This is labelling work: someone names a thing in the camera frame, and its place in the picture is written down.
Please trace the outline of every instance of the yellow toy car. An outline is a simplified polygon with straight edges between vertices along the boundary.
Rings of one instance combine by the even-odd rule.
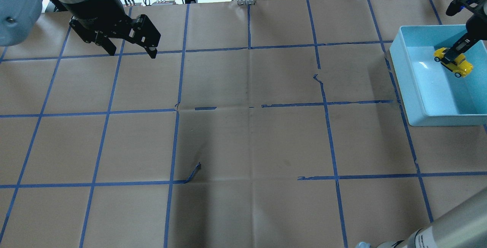
[[[442,47],[436,50],[433,54],[434,60],[440,62],[441,59],[445,57],[445,53],[447,50],[448,49],[446,47]],[[455,77],[457,78],[467,76],[468,74],[470,74],[470,72],[472,72],[473,69],[473,65],[466,61],[464,54],[460,54],[449,64],[444,64],[443,62],[441,62],[441,64],[451,72],[455,73]]]

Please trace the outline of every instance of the blue bin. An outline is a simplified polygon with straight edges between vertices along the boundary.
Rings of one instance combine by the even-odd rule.
[[[413,126],[482,125],[487,123],[487,51],[478,42],[466,53],[473,71],[465,78],[435,62],[433,53],[451,47],[465,25],[402,26],[390,51]]]

